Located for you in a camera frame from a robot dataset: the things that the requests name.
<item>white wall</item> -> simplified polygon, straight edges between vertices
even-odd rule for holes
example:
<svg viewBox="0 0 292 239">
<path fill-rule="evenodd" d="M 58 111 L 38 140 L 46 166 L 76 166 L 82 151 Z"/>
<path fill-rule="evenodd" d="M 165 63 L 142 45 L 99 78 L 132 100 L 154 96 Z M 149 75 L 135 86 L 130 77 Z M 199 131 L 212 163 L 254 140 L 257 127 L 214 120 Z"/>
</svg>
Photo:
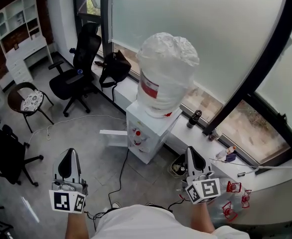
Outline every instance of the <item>white wall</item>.
<svg viewBox="0 0 292 239">
<path fill-rule="evenodd" d="M 250 208 L 234 223 L 265 225 L 292 221 L 292 180 L 251 193 Z"/>
<path fill-rule="evenodd" d="M 69 53 L 77 44 L 73 0 L 47 0 L 47 6 L 56 50 L 73 63 L 73 55 Z"/>
</svg>

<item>thermos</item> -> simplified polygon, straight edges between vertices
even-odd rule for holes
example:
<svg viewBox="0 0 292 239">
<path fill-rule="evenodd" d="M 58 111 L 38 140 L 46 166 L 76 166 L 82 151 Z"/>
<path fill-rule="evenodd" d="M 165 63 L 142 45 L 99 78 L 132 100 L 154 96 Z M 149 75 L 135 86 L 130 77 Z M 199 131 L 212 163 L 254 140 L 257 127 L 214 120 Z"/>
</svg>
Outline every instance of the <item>thermos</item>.
<svg viewBox="0 0 292 239">
<path fill-rule="evenodd" d="M 199 121 L 199 118 L 201 117 L 201 115 L 202 115 L 201 110 L 195 111 L 195 113 L 189 118 L 189 121 L 187 122 L 187 127 L 193 128 Z"/>
</svg>

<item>white cable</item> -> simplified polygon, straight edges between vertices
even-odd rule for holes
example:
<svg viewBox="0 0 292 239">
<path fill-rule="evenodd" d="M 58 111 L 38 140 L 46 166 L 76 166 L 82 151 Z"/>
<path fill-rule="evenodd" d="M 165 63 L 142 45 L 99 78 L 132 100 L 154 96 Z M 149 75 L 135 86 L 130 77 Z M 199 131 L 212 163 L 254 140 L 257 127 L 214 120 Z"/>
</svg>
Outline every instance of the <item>white cable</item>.
<svg viewBox="0 0 292 239">
<path fill-rule="evenodd" d="M 44 130 L 44 129 L 46 129 L 46 139 L 50 141 L 50 140 L 51 140 L 51 135 L 50 135 L 50 133 L 48 132 L 48 129 L 49 129 L 51 126 L 58 125 L 58 124 L 63 123 L 63 122 L 69 122 L 69 121 L 72 121 L 72 120 L 79 120 L 79 119 L 82 119 L 82 118 L 85 118 L 85 117 L 100 117 L 100 116 L 110 117 L 110 118 L 113 118 L 113 119 L 116 119 L 116 120 L 122 120 L 122 121 L 125 121 L 125 122 L 126 122 L 125 119 L 120 119 L 120 118 L 116 118 L 116 117 L 109 116 L 109 115 L 86 115 L 86 116 L 82 116 L 82 117 L 79 117 L 79 118 L 73 118 L 73 119 L 70 119 L 70 120 L 63 120 L 63 121 L 60 121 L 60 122 L 55 123 L 55 124 L 53 124 L 53 125 L 49 125 L 49 126 L 46 127 L 46 128 L 41 128 L 41 129 L 35 131 L 35 132 L 33 133 L 33 135 L 31 136 L 30 140 L 28 141 L 28 144 L 30 144 L 30 142 L 31 142 L 31 140 L 32 140 L 32 138 L 33 138 L 33 136 L 34 136 L 37 132 L 40 132 L 40 131 L 42 131 L 42 130 Z"/>
<path fill-rule="evenodd" d="M 254 165 L 244 165 L 244 164 L 232 163 L 232 162 L 222 161 L 222 160 L 213 159 L 213 158 L 210 158 L 210 159 L 211 160 L 214 160 L 214 161 L 219 161 L 219 162 L 227 163 L 227 164 L 248 166 L 248 167 L 259 168 L 259 169 L 292 169 L 292 166 L 261 166 L 261 165 L 254 166 Z"/>
</svg>

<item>small bottle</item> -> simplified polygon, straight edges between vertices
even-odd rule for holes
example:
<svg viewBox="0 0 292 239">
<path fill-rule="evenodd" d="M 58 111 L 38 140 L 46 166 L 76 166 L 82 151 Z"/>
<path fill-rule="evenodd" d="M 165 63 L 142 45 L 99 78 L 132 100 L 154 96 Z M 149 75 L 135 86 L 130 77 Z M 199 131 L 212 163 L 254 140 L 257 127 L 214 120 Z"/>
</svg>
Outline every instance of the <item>small bottle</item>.
<svg viewBox="0 0 292 239">
<path fill-rule="evenodd" d="M 141 132 L 137 130 L 134 136 L 134 144 L 140 145 L 141 143 L 142 143 Z"/>
<path fill-rule="evenodd" d="M 195 113 L 189 118 L 189 121 L 187 122 L 187 127 L 193 128 L 199 121 L 199 118 L 201 117 L 201 115 L 202 115 L 201 110 L 195 111 Z"/>
<path fill-rule="evenodd" d="M 217 155 L 216 155 L 216 159 L 221 159 L 225 156 L 227 156 L 228 154 L 234 152 L 236 149 L 236 146 L 232 146 L 232 147 L 229 147 L 228 149 L 224 149 L 222 151 L 220 151 Z"/>
<path fill-rule="evenodd" d="M 222 136 L 222 131 L 219 128 L 215 128 L 209 135 L 209 140 L 218 140 Z"/>
</svg>

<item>tiled floor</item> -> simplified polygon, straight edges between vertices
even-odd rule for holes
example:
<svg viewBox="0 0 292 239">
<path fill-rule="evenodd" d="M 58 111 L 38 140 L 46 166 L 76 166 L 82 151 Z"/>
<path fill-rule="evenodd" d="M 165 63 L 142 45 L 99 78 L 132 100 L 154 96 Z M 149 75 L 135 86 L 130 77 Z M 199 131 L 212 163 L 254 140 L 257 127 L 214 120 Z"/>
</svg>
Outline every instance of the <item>tiled floor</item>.
<svg viewBox="0 0 292 239">
<path fill-rule="evenodd" d="M 69 111 L 70 116 L 68 118 L 63 116 L 62 111 L 67 101 L 58 99 L 52 93 L 49 80 L 57 76 L 58 72 L 49 71 L 48 65 L 48 62 L 42 63 L 31 71 L 33 83 L 55 104 L 51 107 L 48 101 L 44 101 L 42 109 L 55 123 L 87 115 L 84 108 L 76 102 Z M 69 66 L 64 63 L 62 68 L 67 70 Z M 111 115 L 125 119 L 125 115 L 101 94 L 90 94 L 85 102 L 91 108 L 90 115 Z M 21 114 L 5 105 L 0 111 L 0 118 L 3 123 L 12 127 L 20 142 L 29 141 L 31 133 Z M 29 117 L 29 123 L 34 131 L 50 125 L 40 113 Z M 32 186 L 24 174 L 20 177 L 21 186 L 12 185 L 4 178 L 0 178 L 0 206 L 5 207 L 5 210 L 0 210 L 0 220 L 14 226 L 12 231 L 14 238 L 64 238 L 67 214 L 52 211 L 48 190 L 51 188 L 52 165 L 55 158 L 70 147 L 78 152 L 82 177 L 89 185 L 86 210 L 95 214 L 109 207 L 108 193 L 119 187 L 119 174 L 127 149 L 107 147 L 99 135 L 100 129 L 124 130 L 125 122 L 109 117 L 88 117 L 61 123 L 49 129 L 51 140 L 46 139 L 46 130 L 42 130 L 33 137 L 26 154 L 26 158 L 40 154 L 44 156 L 43 161 L 27 165 L 39 187 Z M 162 148 L 154 160 L 145 165 L 129 153 L 122 175 L 122 190 L 111 195 L 112 201 L 118 201 L 123 206 L 154 202 L 167 208 L 178 200 L 176 189 L 179 188 L 180 182 L 167 172 L 167 166 L 174 159 L 172 153 Z M 38 220 L 31 214 L 23 198 L 29 202 Z M 189 203 L 183 203 L 172 208 L 176 219 L 184 225 L 189 224 L 190 206 Z M 87 219 L 87 226 L 90 236 L 93 236 L 93 221 Z"/>
</svg>

